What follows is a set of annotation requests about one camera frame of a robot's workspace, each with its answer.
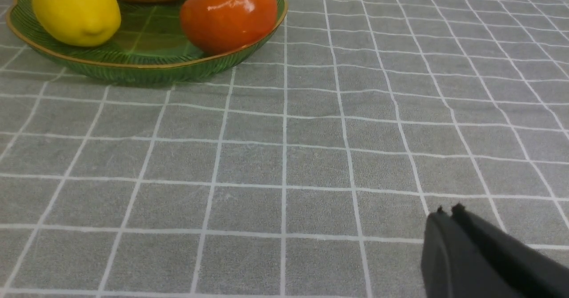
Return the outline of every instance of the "plate rim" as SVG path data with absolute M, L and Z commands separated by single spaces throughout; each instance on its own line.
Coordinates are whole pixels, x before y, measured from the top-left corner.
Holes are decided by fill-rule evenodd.
M 283 0 L 284 2 L 284 9 L 283 9 L 283 14 L 281 15 L 281 17 L 279 17 L 279 19 L 276 21 L 275 26 L 271 29 L 271 31 L 268 32 L 267 35 L 272 34 L 274 31 L 276 31 L 276 29 L 283 23 L 283 21 L 286 18 L 287 13 L 289 12 L 289 2 L 288 0 Z M 173 68 L 179 68 L 179 67 L 189 67 L 191 65 L 195 65 L 195 64 L 200 64 L 200 63 L 204 63 L 206 61 L 210 61 L 210 60 L 216 60 L 216 59 L 221 59 L 223 57 L 227 57 L 230 55 L 233 55 L 234 53 L 238 53 L 240 51 L 244 51 L 246 49 L 249 49 L 250 47 L 253 47 L 254 45 L 257 45 L 258 43 L 260 43 L 262 41 L 258 40 L 255 41 L 253 43 L 250 43 L 248 45 L 244 45 L 238 49 L 234 49 L 232 51 L 226 52 L 226 53 L 222 53 L 219 55 L 215 55 L 215 56 L 209 56 L 209 57 L 205 57 L 205 58 L 200 58 L 200 59 L 196 59 L 196 60 L 192 60 L 192 61 L 187 61 L 187 62 L 180 62 L 180 63 L 170 63 L 170 64 L 121 64 L 121 63 L 108 63 L 108 62 L 99 62 L 99 61 L 92 61 L 92 60 L 86 60 L 86 59 L 79 59 L 79 58 L 75 58 L 75 57 L 70 57 L 70 56 L 66 56 L 66 55 L 62 55 L 61 53 L 52 51 L 48 48 L 45 48 L 42 45 L 37 44 L 35 41 L 32 41 L 31 39 L 27 38 L 26 36 L 24 36 L 16 27 L 14 27 L 14 25 L 12 24 L 12 11 L 14 10 L 14 8 L 16 8 L 16 6 L 18 6 L 18 0 L 13 0 L 12 4 L 10 5 L 10 8 L 8 8 L 8 11 L 6 12 L 6 25 L 8 25 L 8 28 L 16 35 L 16 37 L 20 38 L 20 40 L 24 41 L 27 45 L 29 45 L 30 47 L 32 47 L 33 49 L 36 49 L 37 51 L 40 51 L 42 53 L 45 53 L 49 56 L 52 57 L 56 57 L 58 59 L 62 59 L 65 61 L 71 61 L 73 63 L 81 63 L 81 64 L 87 64 L 87 65 L 93 65 L 93 66 L 97 66 L 97 67 L 112 67 L 112 68 L 129 68 L 129 69 L 173 69 Z

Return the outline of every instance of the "black plastic tool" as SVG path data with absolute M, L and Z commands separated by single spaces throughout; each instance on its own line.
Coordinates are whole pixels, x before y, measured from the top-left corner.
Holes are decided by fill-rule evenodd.
M 427 217 L 421 271 L 429 298 L 569 298 L 569 269 L 461 204 Z

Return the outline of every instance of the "yellow lemon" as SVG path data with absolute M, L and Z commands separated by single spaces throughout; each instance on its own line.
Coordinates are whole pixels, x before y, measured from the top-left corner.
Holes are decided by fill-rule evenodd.
M 32 0 L 32 8 L 47 32 L 69 45 L 101 45 L 120 27 L 116 0 Z

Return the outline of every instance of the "gray tablecloth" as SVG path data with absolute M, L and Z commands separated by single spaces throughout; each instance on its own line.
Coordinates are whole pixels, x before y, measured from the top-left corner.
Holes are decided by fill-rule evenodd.
M 459 201 L 569 265 L 567 4 L 289 1 L 166 89 L 0 24 L 0 297 L 421 298 L 425 216 Z

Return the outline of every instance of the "fruit bowl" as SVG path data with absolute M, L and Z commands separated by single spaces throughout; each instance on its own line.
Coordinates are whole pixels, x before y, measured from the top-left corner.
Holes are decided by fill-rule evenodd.
M 198 81 L 229 69 L 264 45 L 285 19 L 287 0 L 276 0 L 278 19 L 256 43 L 216 56 L 205 56 L 181 30 L 183 0 L 167 4 L 119 2 L 122 24 L 110 41 L 95 48 L 65 45 L 37 22 L 31 0 L 14 0 L 6 15 L 8 27 L 40 55 L 94 79 L 133 85 Z

